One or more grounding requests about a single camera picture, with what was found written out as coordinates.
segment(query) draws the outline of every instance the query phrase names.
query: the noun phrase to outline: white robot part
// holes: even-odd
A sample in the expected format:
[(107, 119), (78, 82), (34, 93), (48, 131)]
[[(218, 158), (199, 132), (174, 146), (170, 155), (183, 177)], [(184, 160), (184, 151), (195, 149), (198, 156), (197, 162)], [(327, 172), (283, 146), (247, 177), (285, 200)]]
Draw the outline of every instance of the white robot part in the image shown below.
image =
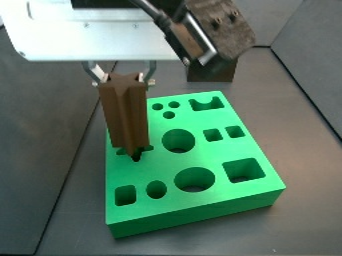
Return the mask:
[(7, 32), (31, 61), (176, 60), (139, 9), (74, 10), (71, 0), (0, 0)]

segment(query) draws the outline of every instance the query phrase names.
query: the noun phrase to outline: square hole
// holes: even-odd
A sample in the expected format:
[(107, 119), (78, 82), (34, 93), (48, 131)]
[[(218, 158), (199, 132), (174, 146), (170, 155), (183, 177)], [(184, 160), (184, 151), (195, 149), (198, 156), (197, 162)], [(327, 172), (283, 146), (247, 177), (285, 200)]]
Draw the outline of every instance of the square hole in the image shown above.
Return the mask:
[(241, 183), (265, 177), (263, 170), (254, 158), (222, 164), (231, 183)]
[(245, 133), (239, 126), (226, 127), (226, 131), (227, 131), (230, 137), (234, 139), (245, 136)]
[(222, 135), (218, 129), (210, 129), (203, 131), (209, 142), (222, 140)]
[(136, 190), (134, 185), (118, 187), (115, 189), (115, 204), (118, 206), (134, 204), (136, 202)]

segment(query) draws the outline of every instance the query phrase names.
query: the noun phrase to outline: gray wall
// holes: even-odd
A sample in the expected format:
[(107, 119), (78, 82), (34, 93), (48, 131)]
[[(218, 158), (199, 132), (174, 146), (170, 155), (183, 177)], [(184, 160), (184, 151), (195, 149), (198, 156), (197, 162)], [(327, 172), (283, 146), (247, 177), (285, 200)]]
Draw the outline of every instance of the gray wall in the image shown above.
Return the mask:
[(342, 1), (306, 0), (273, 50), (342, 138)]
[(257, 45), (270, 46), (303, 0), (233, 0), (257, 35)]

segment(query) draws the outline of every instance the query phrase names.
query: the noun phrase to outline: small square hole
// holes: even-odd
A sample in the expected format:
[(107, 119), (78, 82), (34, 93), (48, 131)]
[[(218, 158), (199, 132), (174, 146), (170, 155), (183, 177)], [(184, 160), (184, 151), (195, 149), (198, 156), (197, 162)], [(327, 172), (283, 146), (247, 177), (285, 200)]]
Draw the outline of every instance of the small square hole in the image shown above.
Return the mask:
[(234, 139), (245, 136), (245, 133), (239, 126), (226, 127), (226, 131), (227, 131), (230, 137)]
[(118, 206), (134, 204), (136, 201), (135, 186), (128, 185), (115, 189), (115, 204)]
[(203, 131), (209, 142), (222, 140), (222, 135), (218, 129), (210, 129)]

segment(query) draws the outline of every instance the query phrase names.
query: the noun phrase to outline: black surface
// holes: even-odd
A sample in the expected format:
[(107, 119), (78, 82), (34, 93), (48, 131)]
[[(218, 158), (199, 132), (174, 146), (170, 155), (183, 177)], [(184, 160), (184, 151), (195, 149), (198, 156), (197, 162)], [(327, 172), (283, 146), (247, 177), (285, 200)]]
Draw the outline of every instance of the black surface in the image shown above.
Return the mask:
[[(118, 72), (143, 69), (120, 62)], [(342, 147), (269, 49), (241, 58), (233, 84), (184, 82), (180, 62), (159, 62), (150, 97), (222, 90), (287, 190), (275, 205), (115, 240), (104, 224), (104, 118), (87, 130), (40, 244), (40, 255), (341, 254)]]
[(98, 101), (79, 63), (30, 63), (0, 30), (0, 254), (32, 254)]
[(342, 138), (342, 1), (307, 0), (273, 50)]

